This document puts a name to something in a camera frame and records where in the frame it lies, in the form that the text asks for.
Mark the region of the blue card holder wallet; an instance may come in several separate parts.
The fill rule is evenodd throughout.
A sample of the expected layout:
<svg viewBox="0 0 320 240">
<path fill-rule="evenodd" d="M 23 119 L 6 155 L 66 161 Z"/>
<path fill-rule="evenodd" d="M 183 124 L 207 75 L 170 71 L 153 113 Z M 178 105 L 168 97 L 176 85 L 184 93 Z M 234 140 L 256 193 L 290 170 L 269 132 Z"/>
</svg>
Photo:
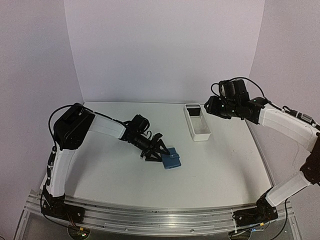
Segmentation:
<svg viewBox="0 0 320 240">
<path fill-rule="evenodd" d="M 174 147 L 168 149 L 169 154 L 161 154 L 162 164 L 165 170 L 170 170 L 180 167 L 180 155 L 177 153 Z"/>
</svg>

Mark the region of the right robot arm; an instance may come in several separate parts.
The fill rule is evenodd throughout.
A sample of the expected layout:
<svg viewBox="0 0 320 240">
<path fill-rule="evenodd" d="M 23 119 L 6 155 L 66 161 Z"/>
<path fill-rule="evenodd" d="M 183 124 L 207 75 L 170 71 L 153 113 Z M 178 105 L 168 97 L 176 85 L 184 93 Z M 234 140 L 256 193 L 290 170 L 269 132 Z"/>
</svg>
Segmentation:
<svg viewBox="0 0 320 240">
<path fill-rule="evenodd" d="M 289 199 L 311 185 L 320 183 L 320 125 L 312 117 L 288 106 L 279 107 L 269 100 L 262 88 L 258 97 L 250 97 L 247 77 L 214 82 L 212 96 L 204 104 L 213 116 L 230 120 L 238 118 L 279 133 L 304 149 L 308 155 L 302 166 L 286 180 L 264 195 L 271 207 Z"/>
</svg>

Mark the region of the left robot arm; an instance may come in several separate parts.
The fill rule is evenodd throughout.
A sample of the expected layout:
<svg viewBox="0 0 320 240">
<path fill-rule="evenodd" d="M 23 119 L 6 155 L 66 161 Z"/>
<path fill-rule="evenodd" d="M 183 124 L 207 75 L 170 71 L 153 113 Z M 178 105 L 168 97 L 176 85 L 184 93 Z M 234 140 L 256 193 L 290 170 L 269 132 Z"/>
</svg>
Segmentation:
<svg viewBox="0 0 320 240">
<path fill-rule="evenodd" d="M 53 139 L 52 152 L 47 164 L 47 179 L 43 189 L 49 196 L 65 195 L 65 184 L 71 160 L 82 145 L 88 132 L 104 134 L 134 145 L 141 150 L 146 161 L 161 162 L 162 156 L 170 155 L 162 141 L 162 134 L 146 137 L 150 127 L 148 119 L 137 114 L 132 120 L 120 121 L 93 111 L 80 103 L 65 105 L 66 112 L 49 126 Z"/>
</svg>

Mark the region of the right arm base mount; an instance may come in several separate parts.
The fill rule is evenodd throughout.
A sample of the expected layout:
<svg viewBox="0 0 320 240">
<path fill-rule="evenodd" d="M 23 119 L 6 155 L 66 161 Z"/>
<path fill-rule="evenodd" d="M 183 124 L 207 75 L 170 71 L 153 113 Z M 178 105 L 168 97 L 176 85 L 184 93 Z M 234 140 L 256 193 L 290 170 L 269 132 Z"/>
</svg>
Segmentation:
<svg viewBox="0 0 320 240">
<path fill-rule="evenodd" d="M 268 203 L 266 194 L 264 194 L 256 201 L 255 207 L 237 210 L 232 218 L 238 227 L 244 227 L 276 220 L 278 211 L 275 206 Z"/>
</svg>

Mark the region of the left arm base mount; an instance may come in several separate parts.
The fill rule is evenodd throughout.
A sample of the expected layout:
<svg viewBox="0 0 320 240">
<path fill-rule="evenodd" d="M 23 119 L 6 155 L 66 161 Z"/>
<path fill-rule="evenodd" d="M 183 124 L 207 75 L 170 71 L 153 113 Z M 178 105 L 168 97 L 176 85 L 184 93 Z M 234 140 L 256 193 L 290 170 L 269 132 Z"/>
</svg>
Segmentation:
<svg viewBox="0 0 320 240">
<path fill-rule="evenodd" d="M 71 223 L 80 224 L 83 222 L 85 209 L 65 203 L 66 195 L 53 197 L 46 188 L 42 190 L 42 199 L 44 200 L 41 213 L 45 216 L 53 217 Z"/>
</svg>

